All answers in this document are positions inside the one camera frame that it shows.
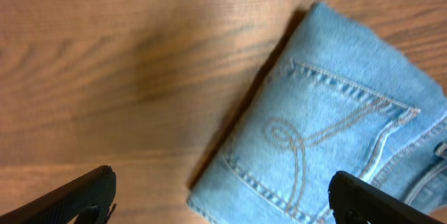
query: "blue cloth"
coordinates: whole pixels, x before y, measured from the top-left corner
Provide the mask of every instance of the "blue cloth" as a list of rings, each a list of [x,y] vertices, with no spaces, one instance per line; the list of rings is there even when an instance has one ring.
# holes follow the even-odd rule
[[[335,223],[328,186],[338,170],[403,200],[441,162],[446,115],[430,77],[316,3],[188,204],[211,223]]]

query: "folded denim garment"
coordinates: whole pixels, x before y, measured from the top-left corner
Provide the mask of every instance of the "folded denim garment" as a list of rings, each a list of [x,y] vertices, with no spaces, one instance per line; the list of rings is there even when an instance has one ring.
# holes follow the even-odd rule
[[[428,213],[447,204],[446,115],[436,82],[316,3],[188,204],[211,223],[335,223],[344,170]]]

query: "wooden table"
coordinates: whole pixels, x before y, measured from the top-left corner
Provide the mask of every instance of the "wooden table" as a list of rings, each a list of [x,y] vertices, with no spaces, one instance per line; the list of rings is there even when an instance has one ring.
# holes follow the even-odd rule
[[[0,0],[0,213],[108,164],[110,223],[204,223],[189,187],[313,1]],[[447,87],[447,0],[325,1]]]

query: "denim fabric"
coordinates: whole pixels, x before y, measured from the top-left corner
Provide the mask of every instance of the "denim fabric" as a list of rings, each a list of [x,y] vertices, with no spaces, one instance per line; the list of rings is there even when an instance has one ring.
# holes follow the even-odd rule
[[[440,159],[446,115],[431,78],[316,3],[188,204],[211,223],[334,223],[338,170],[403,200]]]

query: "folded jeans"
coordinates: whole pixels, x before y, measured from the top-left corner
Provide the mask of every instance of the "folded jeans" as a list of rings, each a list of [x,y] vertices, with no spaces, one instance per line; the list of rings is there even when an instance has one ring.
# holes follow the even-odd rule
[[[435,81],[315,3],[188,204],[211,223],[335,223],[344,170],[428,213],[447,204],[446,116]]]

